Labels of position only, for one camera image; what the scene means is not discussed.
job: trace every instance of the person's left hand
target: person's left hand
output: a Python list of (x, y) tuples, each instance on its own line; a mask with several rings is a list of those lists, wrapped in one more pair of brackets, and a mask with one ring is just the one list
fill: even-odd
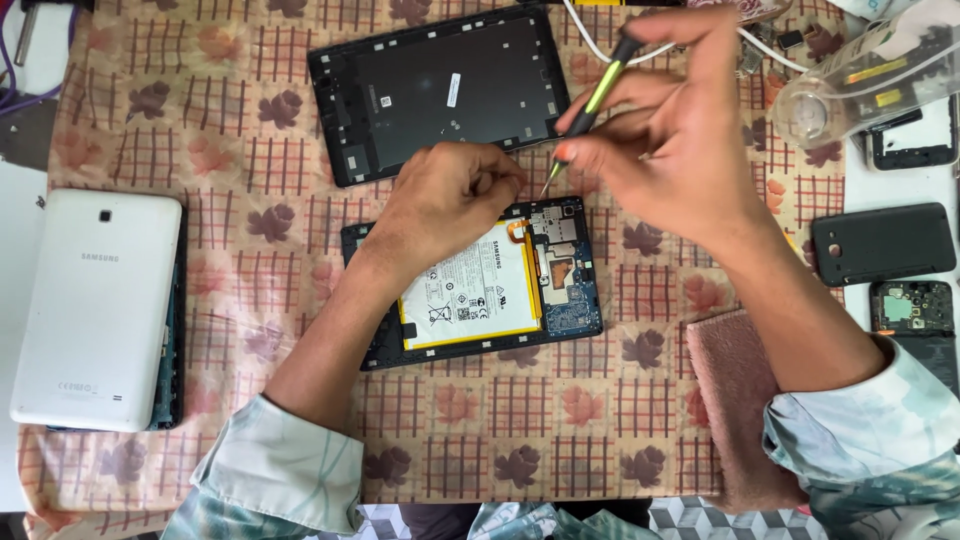
[(359, 251), (390, 268), (405, 289), (488, 232), (526, 182), (520, 166), (492, 144), (421, 148), (400, 169)]

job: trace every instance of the clear plastic container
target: clear plastic container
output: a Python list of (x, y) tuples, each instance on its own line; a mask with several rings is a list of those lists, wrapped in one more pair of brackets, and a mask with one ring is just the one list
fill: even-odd
[(804, 149), (960, 91), (960, 0), (921, 0), (790, 81), (774, 129)]

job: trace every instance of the white cable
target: white cable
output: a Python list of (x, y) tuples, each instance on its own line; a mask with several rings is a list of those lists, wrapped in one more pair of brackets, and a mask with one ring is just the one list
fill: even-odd
[[(573, 7), (573, 4), (570, 3), (570, 0), (564, 0), (564, 5), (566, 6), (566, 10), (570, 13), (570, 16), (573, 18), (573, 24), (577, 25), (577, 30), (580, 31), (580, 35), (583, 36), (584, 41), (587, 42), (587, 47), (589, 47), (590, 50), (593, 51), (593, 54), (596, 55), (598, 59), (600, 59), (604, 63), (610, 63), (611, 62), (610, 57), (603, 54), (600, 51), (600, 49), (597, 48), (596, 43), (593, 42), (593, 38), (590, 37), (590, 33), (587, 31), (587, 28), (584, 27), (583, 21), (580, 20), (580, 15), (577, 14), (577, 10)], [(756, 48), (770, 55), (770, 58), (782, 63), (783, 65), (791, 69), (795, 69), (801, 73), (804, 73), (806, 71), (805, 67), (780, 56), (773, 49), (763, 44), (762, 41), (760, 41), (756, 37), (751, 36), (749, 32), (743, 30), (742, 28), (737, 28), (736, 31), (739, 32), (746, 39), (748, 39), (753, 45), (756, 46)], [(628, 61), (627, 65), (635, 65), (635, 64), (641, 63), (642, 61), (648, 61), (653, 57), (655, 57), (656, 55), (662, 54), (670, 50), (671, 48), (673, 48), (674, 45), (676, 45), (676, 43), (667, 43), (666, 45), (663, 45), (661, 48), (653, 51), (652, 53), (647, 53), (641, 57), (634, 58)]]
[(770, 47), (768, 47), (763, 41), (760, 41), (759, 39), (756, 38), (756, 36), (752, 35), (751, 33), (747, 32), (746, 30), (744, 30), (744, 29), (742, 29), (742, 28), (740, 28), (740, 27), (736, 27), (736, 31), (737, 31), (741, 36), (744, 36), (748, 41), (750, 41), (750, 42), (754, 45), (754, 47), (756, 47), (757, 49), (763, 51), (764, 53), (766, 53), (767, 55), (769, 55), (770, 58), (774, 59), (775, 61), (778, 61), (778, 62), (782, 63), (783, 65), (789, 67), (790, 69), (793, 69), (793, 70), (795, 70), (795, 71), (799, 71), (799, 72), (801, 72), (801, 73), (805, 73), (806, 70), (808, 69), (807, 67), (803, 67), (802, 65), (799, 65), (798, 63), (794, 63), (794, 62), (792, 62), (792, 61), (790, 61), (790, 60), (788, 60), (788, 59), (780, 56), (779, 54), (777, 54), (776, 51), (774, 51), (773, 49), (771, 49)]
[[(570, 16), (573, 17), (573, 24), (577, 25), (577, 30), (580, 31), (580, 35), (583, 36), (584, 41), (587, 42), (587, 47), (589, 47), (590, 50), (593, 51), (593, 54), (596, 55), (598, 59), (600, 59), (604, 63), (610, 63), (611, 62), (610, 57), (600, 52), (600, 49), (597, 48), (596, 43), (593, 42), (593, 38), (590, 37), (590, 32), (587, 32), (587, 29), (584, 27), (584, 23), (580, 20), (580, 16), (577, 14), (577, 10), (574, 9), (573, 4), (570, 3), (570, 0), (564, 0), (564, 4), (566, 5), (566, 10), (570, 12)], [(670, 50), (671, 48), (673, 48), (674, 45), (676, 45), (676, 43), (667, 43), (666, 45), (663, 45), (661, 48), (657, 49), (652, 53), (647, 53), (642, 57), (634, 58), (628, 61), (627, 65), (634, 65), (637, 63), (641, 63), (642, 61), (648, 61), (652, 59), (654, 56)]]

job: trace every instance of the pink towel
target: pink towel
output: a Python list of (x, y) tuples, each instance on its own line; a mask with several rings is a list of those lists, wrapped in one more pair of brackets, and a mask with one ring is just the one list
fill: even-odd
[(723, 468), (723, 493), (708, 501), (728, 514), (808, 503), (797, 477), (760, 446), (763, 408), (780, 389), (747, 312), (691, 324), (686, 341)]

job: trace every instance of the tablecloth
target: tablecloth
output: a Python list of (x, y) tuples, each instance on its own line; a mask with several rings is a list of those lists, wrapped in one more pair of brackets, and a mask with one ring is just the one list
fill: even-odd
[[(54, 434), (23, 426), (17, 467), (32, 538), (121, 538), (163, 527), (232, 411), (257, 393), (329, 298), (339, 231), (383, 209), (391, 181), (331, 181), (304, 56), (351, 38), (496, 8), (489, 0), (101, 0), (81, 18), (50, 154), (50, 187), (177, 197), (189, 206), (186, 417), (171, 431)], [(599, 46), (642, 8), (578, 7)], [(550, 19), (570, 94), (602, 65), (562, 6)], [(813, 64), (843, 42), (839, 11), (797, 0), (782, 29)], [(684, 71), (684, 52), (647, 67)], [(803, 152), (766, 110), (782, 78), (739, 81), (757, 194), (804, 246), (842, 210), (841, 145)], [(535, 198), (552, 144), (520, 151)], [(364, 373), (348, 434), (367, 445), (363, 501), (557, 500), (716, 494), (721, 471), (684, 325), (738, 302), (703, 249), (584, 197), (606, 331), (592, 339)]]

